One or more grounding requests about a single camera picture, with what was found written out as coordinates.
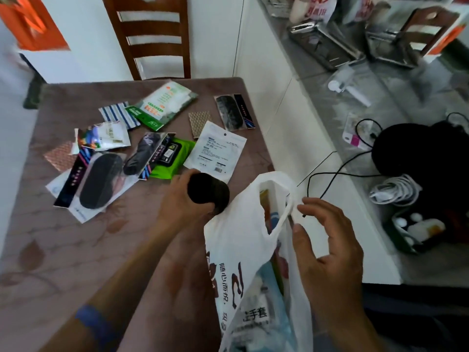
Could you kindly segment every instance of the cabinet door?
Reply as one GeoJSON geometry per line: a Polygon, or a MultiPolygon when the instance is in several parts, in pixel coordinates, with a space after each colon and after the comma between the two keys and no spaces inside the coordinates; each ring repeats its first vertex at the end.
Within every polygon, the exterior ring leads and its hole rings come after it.
{"type": "MultiPolygon", "coordinates": [[[[335,172],[342,161],[337,153],[333,153],[314,173],[335,172]]],[[[311,179],[309,196],[320,197],[333,175],[318,175],[311,179]]],[[[299,186],[299,194],[306,196],[308,180],[299,186]]],[[[375,225],[363,198],[358,194],[350,177],[337,176],[323,198],[325,201],[342,209],[351,221],[355,236],[363,248],[363,282],[374,284],[400,284],[401,276],[395,263],[392,244],[389,242],[381,226],[375,225]]],[[[311,245],[316,257],[329,254],[329,245],[324,228],[318,220],[311,216],[305,218],[298,211],[292,213],[293,221],[305,228],[311,239],[311,245]]]]}
{"type": "Polygon", "coordinates": [[[262,134],[269,130],[292,78],[259,0],[245,0],[234,76],[243,78],[262,134]]]}
{"type": "Polygon", "coordinates": [[[335,150],[296,79],[291,80],[264,138],[275,169],[297,184],[335,150]]]}

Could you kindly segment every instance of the orange bag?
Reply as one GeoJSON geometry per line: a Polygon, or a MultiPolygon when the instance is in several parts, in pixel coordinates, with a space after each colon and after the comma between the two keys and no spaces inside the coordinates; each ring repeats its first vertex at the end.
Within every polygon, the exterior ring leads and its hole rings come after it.
{"type": "Polygon", "coordinates": [[[16,0],[16,3],[0,5],[0,17],[21,49],[69,49],[41,0],[16,0]]]}

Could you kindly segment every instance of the blue and white striped package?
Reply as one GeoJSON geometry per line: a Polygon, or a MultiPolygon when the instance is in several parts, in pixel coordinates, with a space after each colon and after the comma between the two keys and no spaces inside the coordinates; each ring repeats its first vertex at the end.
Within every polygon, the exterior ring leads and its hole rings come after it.
{"type": "Polygon", "coordinates": [[[127,106],[127,101],[121,102],[119,104],[101,107],[99,112],[103,115],[104,121],[120,121],[125,124],[127,130],[131,130],[140,126],[140,122],[125,110],[127,106]]]}

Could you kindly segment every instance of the charging cable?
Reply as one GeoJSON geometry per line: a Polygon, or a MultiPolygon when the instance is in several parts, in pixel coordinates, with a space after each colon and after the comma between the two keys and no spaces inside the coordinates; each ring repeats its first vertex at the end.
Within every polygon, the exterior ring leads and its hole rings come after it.
{"type": "Polygon", "coordinates": [[[393,204],[398,207],[413,205],[422,187],[409,175],[386,179],[370,192],[370,200],[378,205],[393,204]]]}

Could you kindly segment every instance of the green wet wipes package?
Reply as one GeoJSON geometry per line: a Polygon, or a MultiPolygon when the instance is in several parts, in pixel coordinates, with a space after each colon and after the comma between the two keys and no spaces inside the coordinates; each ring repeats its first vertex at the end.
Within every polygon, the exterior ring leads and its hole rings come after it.
{"type": "Polygon", "coordinates": [[[171,179],[184,164],[195,145],[196,143],[193,141],[173,138],[149,176],[159,179],[171,179]]]}
{"type": "Polygon", "coordinates": [[[126,111],[152,130],[158,131],[197,98],[197,94],[177,82],[167,82],[161,88],[126,111]]]}

